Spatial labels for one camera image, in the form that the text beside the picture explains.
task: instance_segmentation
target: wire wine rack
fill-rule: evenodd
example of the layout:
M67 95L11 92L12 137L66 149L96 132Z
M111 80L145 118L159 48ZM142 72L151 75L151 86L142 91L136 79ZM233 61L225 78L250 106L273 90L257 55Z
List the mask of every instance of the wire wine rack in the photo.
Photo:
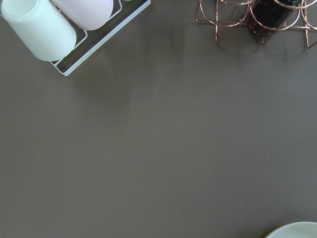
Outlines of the wire wine rack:
M307 9L310 6L314 5L317 2L317 0L312 0L312 2L301 0L299 4L296 6L286 5L280 2L279 0L272 0L272 1L274 1L276 4L280 5L281 7L285 7L291 10L291 13L288 15L288 17L276 28L265 26L263 23L257 20L256 16L254 15L252 11L253 4L254 4L253 0L216 0L214 20L210 19L210 17L207 16L208 9L203 4L204 0L198 0L198 4L196 7L195 21L197 23L211 24L215 26L215 41L219 42L223 34L227 31L227 29L229 29L230 27L236 27L236 26L246 26L247 18L249 16L252 16L254 21L258 23L260 26L268 30L274 31L273 34L269 37L260 37L262 45L265 45L277 32L287 30L287 29L293 29L293 30L301 30L304 32L304 40L305 40L306 48L311 48L315 46L317 44L317 41L315 41L312 44L310 44L309 42L309 32L317 31L317 27L309 23ZM220 4L226 4L233 7L229 14L228 19L225 21L219 20L219 17L220 17L219 5ZM239 15L239 18L237 20L234 20L233 17L239 8L242 8L242 14ZM287 23L290 20L290 16L293 15L295 12L297 12L297 14L295 15L295 20L292 20L291 23ZM300 19L302 19L303 21L302 25L297 24Z

